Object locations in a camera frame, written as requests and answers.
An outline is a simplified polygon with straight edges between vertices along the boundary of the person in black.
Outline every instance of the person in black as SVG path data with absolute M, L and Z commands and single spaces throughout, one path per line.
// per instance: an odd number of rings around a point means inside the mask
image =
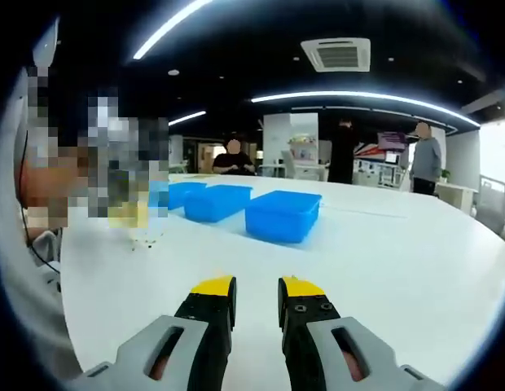
M 240 151 L 236 138 L 226 143 L 227 153 L 221 153 L 213 162 L 213 172 L 225 175 L 254 175 L 254 165 L 246 153 Z
M 359 144 L 359 133 L 351 121 L 340 121 L 339 129 L 332 135 L 331 165 L 328 181 L 352 184 L 354 148 Z

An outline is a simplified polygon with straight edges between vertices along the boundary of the gray gripper housing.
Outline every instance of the gray gripper housing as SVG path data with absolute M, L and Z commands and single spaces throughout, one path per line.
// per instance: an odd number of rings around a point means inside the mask
M 80 391 L 186 391 L 196 350 L 208 324 L 197 320 L 160 316 L 117 350 L 114 364 L 103 362 L 70 383 Z M 169 356 L 163 376 L 147 376 L 169 337 L 182 335 Z
M 407 365 L 398 367 L 393 349 L 354 318 L 307 323 L 323 366 L 327 391 L 442 391 L 445 388 Z M 333 332 L 343 334 L 367 375 L 356 382 Z

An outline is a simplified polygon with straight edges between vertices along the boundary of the white pillar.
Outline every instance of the white pillar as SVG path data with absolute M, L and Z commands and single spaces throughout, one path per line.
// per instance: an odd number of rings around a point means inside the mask
M 289 149 L 291 115 L 272 114 L 263 117 L 263 163 L 272 165 L 282 159 L 282 151 Z
M 175 134 L 169 136 L 169 165 L 179 165 L 184 159 L 183 136 Z
M 481 175 L 481 141 L 478 130 L 446 138 L 446 169 L 450 183 L 479 188 Z

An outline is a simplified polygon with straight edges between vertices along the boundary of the gray sleeve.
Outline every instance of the gray sleeve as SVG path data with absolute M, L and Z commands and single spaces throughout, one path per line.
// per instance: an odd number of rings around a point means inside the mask
M 441 147 L 439 142 L 432 138 L 432 150 L 433 150 L 433 173 L 439 178 L 441 176 Z

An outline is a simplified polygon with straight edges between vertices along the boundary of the pixelated area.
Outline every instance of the pixelated area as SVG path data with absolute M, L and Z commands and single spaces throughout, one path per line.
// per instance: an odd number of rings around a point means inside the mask
M 147 226 L 149 182 L 168 182 L 167 119 L 119 117 L 112 89 L 76 99 L 83 107 L 64 108 L 66 118 L 56 121 L 47 72 L 29 71 L 29 143 L 20 179 L 29 226 L 68 226 L 68 206 L 86 206 L 89 217 L 108 218 L 110 226 Z M 86 118 L 74 126 L 84 129 L 65 137 L 67 116 L 77 110 Z M 156 216 L 167 217 L 167 208 Z

